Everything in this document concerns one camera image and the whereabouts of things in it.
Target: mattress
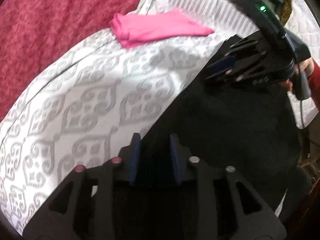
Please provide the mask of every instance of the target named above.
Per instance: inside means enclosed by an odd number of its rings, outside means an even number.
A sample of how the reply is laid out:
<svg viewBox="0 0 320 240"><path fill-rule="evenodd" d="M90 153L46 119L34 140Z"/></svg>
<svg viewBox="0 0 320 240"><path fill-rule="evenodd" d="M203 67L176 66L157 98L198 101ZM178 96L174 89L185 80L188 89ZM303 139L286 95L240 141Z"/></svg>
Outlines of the mattress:
<svg viewBox="0 0 320 240"><path fill-rule="evenodd" d="M313 18L299 17L305 10L299 1L293 0L287 27L310 46L318 61L314 39L319 28ZM98 31L42 71L0 123L0 206L20 234L75 165L101 165L117 156L134 132L144 136L223 41L256 30L226 0L140 0L135 13L173 7L215 33L127 50L109 29ZM301 32L299 26L305 25L314 33ZM314 109L308 104L304 107ZM310 113L304 111L305 118Z"/></svg>

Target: black cloth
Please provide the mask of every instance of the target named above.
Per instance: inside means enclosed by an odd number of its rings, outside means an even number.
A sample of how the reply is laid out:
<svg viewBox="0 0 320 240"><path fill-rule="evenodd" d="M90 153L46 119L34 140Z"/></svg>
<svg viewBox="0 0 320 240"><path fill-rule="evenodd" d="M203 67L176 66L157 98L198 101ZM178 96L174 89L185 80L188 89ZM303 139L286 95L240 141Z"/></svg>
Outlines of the black cloth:
<svg viewBox="0 0 320 240"><path fill-rule="evenodd" d="M207 65L220 59L239 39L234 36L224 42ZM259 90L236 89L230 84L209 87L204 84L204 69L143 138L140 161L161 161L168 152L169 135L176 133L181 145L209 165L238 169L275 210L300 156L285 89L278 84ZM171 164L162 165L165 170ZM147 178L151 173L140 169L137 176Z"/></svg>

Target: human hand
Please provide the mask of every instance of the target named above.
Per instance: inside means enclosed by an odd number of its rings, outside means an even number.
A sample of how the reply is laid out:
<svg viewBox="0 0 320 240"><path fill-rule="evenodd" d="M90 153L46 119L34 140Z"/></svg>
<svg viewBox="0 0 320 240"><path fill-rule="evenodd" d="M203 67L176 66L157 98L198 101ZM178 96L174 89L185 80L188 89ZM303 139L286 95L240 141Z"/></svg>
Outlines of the human hand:
<svg viewBox="0 0 320 240"><path fill-rule="evenodd" d="M313 71L315 70L315 63L313 61L313 58L308 58L305 61L300 62L299 66L300 66L300 71L305 71L307 77L310 77ZM295 65L294 71L296 74L299 73L298 65ZM293 84L289 79L281 82L280 85L285 87L287 91L292 91Z"/></svg>

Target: folded pink towel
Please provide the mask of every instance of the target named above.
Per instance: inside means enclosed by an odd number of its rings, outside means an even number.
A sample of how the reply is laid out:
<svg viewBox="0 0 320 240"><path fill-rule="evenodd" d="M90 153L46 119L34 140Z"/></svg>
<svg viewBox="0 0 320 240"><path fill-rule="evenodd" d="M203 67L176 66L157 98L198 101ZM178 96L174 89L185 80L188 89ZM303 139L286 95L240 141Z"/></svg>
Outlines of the folded pink towel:
<svg viewBox="0 0 320 240"><path fill-rule="evenodd" d="M176 36L208 36L214 30L206 27L176 8L156 15L122 15L116 13L110 28L125 48Z"/></svg>

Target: red carpet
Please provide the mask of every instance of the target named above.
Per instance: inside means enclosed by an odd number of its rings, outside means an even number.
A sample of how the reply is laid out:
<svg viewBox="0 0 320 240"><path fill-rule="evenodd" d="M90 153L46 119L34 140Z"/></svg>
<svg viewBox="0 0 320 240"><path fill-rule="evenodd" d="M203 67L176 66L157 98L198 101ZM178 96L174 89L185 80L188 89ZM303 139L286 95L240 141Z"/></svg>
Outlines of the red carpet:
<svg viewBox="0 0 320 240"><path fill-rule="evenodd" d="M0 6L0 121L29 83L139 0L5 0Z"/></svg>

